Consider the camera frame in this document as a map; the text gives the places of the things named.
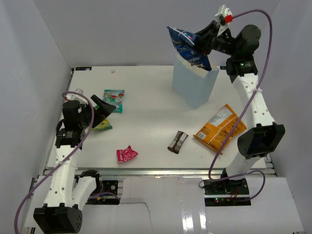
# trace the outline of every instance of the small snack packet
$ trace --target small snack packet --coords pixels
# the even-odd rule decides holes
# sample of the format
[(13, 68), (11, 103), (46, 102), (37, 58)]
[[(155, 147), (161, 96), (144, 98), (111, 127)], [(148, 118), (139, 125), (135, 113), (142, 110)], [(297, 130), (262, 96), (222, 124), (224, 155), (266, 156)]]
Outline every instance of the small snack packet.
[[(210, 149), (217, 152), (237, 120), (238, 116), (236, 113), (228, 104), (226, 104), (223, 106), (221, 111), (212, 117), (212, 119), (210, 119), (209, 122), (194, 135), (194, 137)], [(234, 136), (242, 133), (246, 129), (247, 128), (244, 123), (240, 121), (223, 149), (228, 145)]]
[(171, 41), (178, 53), (191, 65), (211, 71), (211, 65), (207, 56), (198, 53), (193, 47), (198, 35), (178, 28), (167, 27)]
[(117, 158), (119, 163), (129, 161), (137, 155), (138, 153), (133, 151), (131, 146), (128, 146), (128, 148), (125, 150), (117, 150)]
[(111, 124), (108, 122), (108, 120), (103, 120), (98, 126), (96, 126), (95, 128), (92, 128), (92, 130), (94, 131), (103, 131), (103, 130), (108, 130), (108, 129), (112, 129), (113, 127), (111, 126)]
[(188, 137), (186, 133), (182, 131), (178, 131), (174, 140), (171, 142), (171, 144), (168, 146), (168, 150), (171, 152), (174, 152), (175, 154), (178, 154), (180, 152), (181, 146), (184, 143), (185, 139)]
[(122, 113), (122, 99), (124, 93), (125, 90), (105, 89), (103, 101), (116, 106), (116, 109), (113, 112)]

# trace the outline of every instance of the chip bag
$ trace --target chip bag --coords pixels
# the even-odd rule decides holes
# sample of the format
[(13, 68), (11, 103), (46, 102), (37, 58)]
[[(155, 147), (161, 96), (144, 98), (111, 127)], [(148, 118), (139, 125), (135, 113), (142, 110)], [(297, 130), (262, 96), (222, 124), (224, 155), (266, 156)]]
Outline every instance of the chip bag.
[(122, 100), (125, 91), (122, 90), (114, 90), (114, 89), (105, 89), (103, 101), (108, 104), (116, 106), (113, 112), (122, 113)]
[[(194, 135), (194, 137), (210, 149), (217, 152), (237, 120), (238, 116), (236, 113), (228, 104), (226, 104), (223, 106), (221, 111), (212, 117), (209, 122)], [(228, 145), (234, 136), (242, 133), (246, 129), (247, 128), (244, 123), (240, 121), (223, 149)]]
[(211, 65), (208, 57), (198, 53), (194, 49), (198, 35), (178, 28), (169, 26), (167, 28), (169, 30), (171, 41), (182, 58), (187, 60), (191, 65), (201, 67), (207, 71), (211, 71)]

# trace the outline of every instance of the white table surface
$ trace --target white table surface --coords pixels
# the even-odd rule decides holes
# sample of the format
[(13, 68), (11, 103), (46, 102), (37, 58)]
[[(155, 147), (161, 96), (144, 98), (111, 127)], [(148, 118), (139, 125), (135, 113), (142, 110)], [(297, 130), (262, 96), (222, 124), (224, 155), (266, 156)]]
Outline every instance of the white table surface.
[[(225, 71), (220, 71), (208, 102), (193, 110), (172, 89), (173, 66), (92, 67), (75, 71), (69, 90), (103, 97), (104, 89), (125, 89), (123, 113), (112, 113), (107, 120), (113, 129), (94, 132), (83, 144), (79, 168), (205, 169), (215, 152), (193, 138), (201, 127), (225, 104), (239, 115), (243, 109), (239, 96)], [(189, 137), (178, 155), (167, 149), (177, 131)], [(215, 169), (227, 167), (238, 152), (237, 136), (232, 139)], [(138, 156), (119, 164), (116, 150), (131, 145)], [(55, 146), (47, 167), (55, 165)], [(266, 168), (263, 159), (253, 168)]]

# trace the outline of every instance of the orange snack bag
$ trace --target orange snack bag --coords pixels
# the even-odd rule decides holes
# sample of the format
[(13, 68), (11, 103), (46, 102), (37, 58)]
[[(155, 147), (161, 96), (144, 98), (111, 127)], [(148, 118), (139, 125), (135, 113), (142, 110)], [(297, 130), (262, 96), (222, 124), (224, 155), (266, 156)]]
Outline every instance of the orange snack bag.
[[(194, 137), (210, 149), (217, 152), (237, 120), (238, 116), (236, 113), (228, 104), (226, 104), (218, 114), (212, 117), (209, 122), (194, 135)], [(242, 133), (246, 129), (244, 123), (240, 121), (224, 148), (234, 136)]]

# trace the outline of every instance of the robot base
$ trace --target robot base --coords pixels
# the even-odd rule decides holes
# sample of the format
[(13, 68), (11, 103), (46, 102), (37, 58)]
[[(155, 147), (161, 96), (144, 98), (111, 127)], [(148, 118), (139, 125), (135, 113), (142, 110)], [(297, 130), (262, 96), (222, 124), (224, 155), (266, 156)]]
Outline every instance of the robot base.
[(250, 206), (246, 179), (204, 181), (205, 206)]

